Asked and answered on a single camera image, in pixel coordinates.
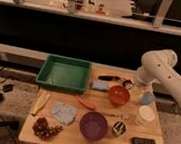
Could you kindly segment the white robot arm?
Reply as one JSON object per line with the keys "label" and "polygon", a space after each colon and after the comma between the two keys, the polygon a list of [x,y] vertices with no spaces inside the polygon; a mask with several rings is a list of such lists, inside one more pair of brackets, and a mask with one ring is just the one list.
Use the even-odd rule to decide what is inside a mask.
{"label": "white robot arm", "polygon": [[141,57],[142,65],[136,72],[135,83],[148,86],[158,80],[181,107],[181,76],[173,69],[177,60],[177,54],[171,49],[145,52]]}

